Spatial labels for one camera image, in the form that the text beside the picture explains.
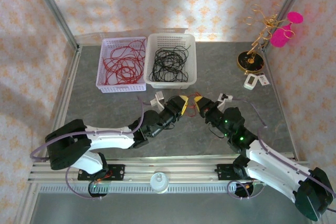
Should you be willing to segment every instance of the white knob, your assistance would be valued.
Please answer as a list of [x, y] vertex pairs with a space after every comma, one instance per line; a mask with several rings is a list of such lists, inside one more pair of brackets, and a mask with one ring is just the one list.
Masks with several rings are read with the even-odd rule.
[[151, 178], [151, 187], [157, 194], [162, 194], [168, 190], [169, 179], [164, 173], [155, 173]]

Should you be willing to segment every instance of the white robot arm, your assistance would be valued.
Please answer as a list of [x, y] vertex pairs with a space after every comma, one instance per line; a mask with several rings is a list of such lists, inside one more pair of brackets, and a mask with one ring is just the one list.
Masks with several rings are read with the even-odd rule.
[[[261, 142], [244, 127], [245, 119], [238, 108], [227, 108], [222, 113], [225, 102], [232, 99], [232, 96], [224, 94], [216, 102], [204, 97], [195, 98], [196, 107], [205, 122], [219, 129], [228, 138], [232, 150], [240, 154], [233, 162], [233, 171], [228, 172], [234, 172], [240, 179], [257, 179], [266, 183], [288, 197], [306, 217], [318, 220], [334, 199], [329, 192], [332, 188], [325, 172], [319, 168], [310, 170], [301, 166]], [[148, 110], [144, 113], [142, 122], [138, 119], [119, 129], [100, 129], [86, 126], [82, 120], [74, 120], [46, 137], [48, 143], [64, 134], [80, 132], [76, 138], [66, 137], [48, 145], [51, 169], [71, 166], [84, 170], [95, 178], [102, 178], [109, 170], [108, 165], [104, 156], [92, 152], [93, 150], [143, 146], [148, 142], [148, 137], [155, 137], [179, 120], [187, 101], [185, 96], [172, 97], [167, 103], [160, 103], [160, 113]], [[330, 190], [325, 190], [298, 171], [317, 179]]]

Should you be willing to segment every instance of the black round base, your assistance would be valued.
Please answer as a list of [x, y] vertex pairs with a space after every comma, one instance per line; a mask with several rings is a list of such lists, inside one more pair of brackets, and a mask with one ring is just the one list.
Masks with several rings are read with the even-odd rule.
[[[257, 73], [261, 71], [264, 67], [264, 59], [257, 53], [247, 54], [248, 52], [242, 52], [237, 59], [238, 66], [242, 71], [245, 71], [245, 73]], [[255, 54], [254, 62], [249, 63], [248, 59], [252, 57], [252, 55]]]
[[[243, 185], [245, 185], [245, 186], [249, 185], [249, 188], [247, 189], [247, 191], [250, 193], [250, 196], [251, 196], [252, 193], [253, 193], [253, 189], [254, 189], [253, 184], [252, 183], [243, 183]], [[248, 197], [245, 189], [243, 187], [241, 187], [241, 186], [237, 187], [235, 195], [237, 195], [238, 197], [242, 197], [242, 198], [247, 198]]]

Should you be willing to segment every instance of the patterned wallpaper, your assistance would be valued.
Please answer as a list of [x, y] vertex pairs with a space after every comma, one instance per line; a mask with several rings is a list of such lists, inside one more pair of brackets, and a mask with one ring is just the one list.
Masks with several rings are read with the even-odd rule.
[[1, 0], [0, 216], [13, 223], [73, 49], [44, 0]]
[[280, 6], [285, 0], [55, 0], [79, 43], [101, 36], [143, 36], [157, 28], [188, 28], [200, 41], [254, 41], [257, 29], [242, 22], [251, 4]]
[[300, 158], [324, 169], [336, 190], [336, 0], [296, 0], [292, 11], [304, 23], [268, 58]]

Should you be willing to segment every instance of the plastic basket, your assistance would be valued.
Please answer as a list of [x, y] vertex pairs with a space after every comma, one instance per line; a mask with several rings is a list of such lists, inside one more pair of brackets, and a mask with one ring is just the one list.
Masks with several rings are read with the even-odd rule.
[[[188, 48], [188, 59], [183, 71], [188, 73], [188, 82], [155, 82], [149, 76], [153, 71], [155, 52], [162, 47], [183, 46]], [[155, 89], [187, 89], [197, 79], [196, 43], [191, 34], [160, 33], [151, 34], [147, 39], [144, 80]]]
[[[146, 37], [131, 37], [131, 38], [112, 38], [112, 39], [104, 39], [102, 41], [101, 50], [100, 50], [100, 57], [99, 57], [99, 65], [98, 65], [98, 73], [97, 73], [97, 80], [96, 86], [97, 88], [103, 93], [116, 93], [116, 92], [132, 92], [132, 91], [145, 91], [146, 90], [146, 83], [143, 80], [143, 76], [136, 84], [117, 84], [117, 85], [103, 85], [105, 83], [105, 75], [106, 69], [103, 64], [103, 60], [110, 57], [111, 51], [119, 48], [128, 46], [129, 43], [135, 40], [144, 40]], [[134, 49], [140, 49], [141, 47], [140, 42], [135, 42], [132, 44]], [[111, 83], [114, 81], [116, 82], [116, 78], [111, 77]]]

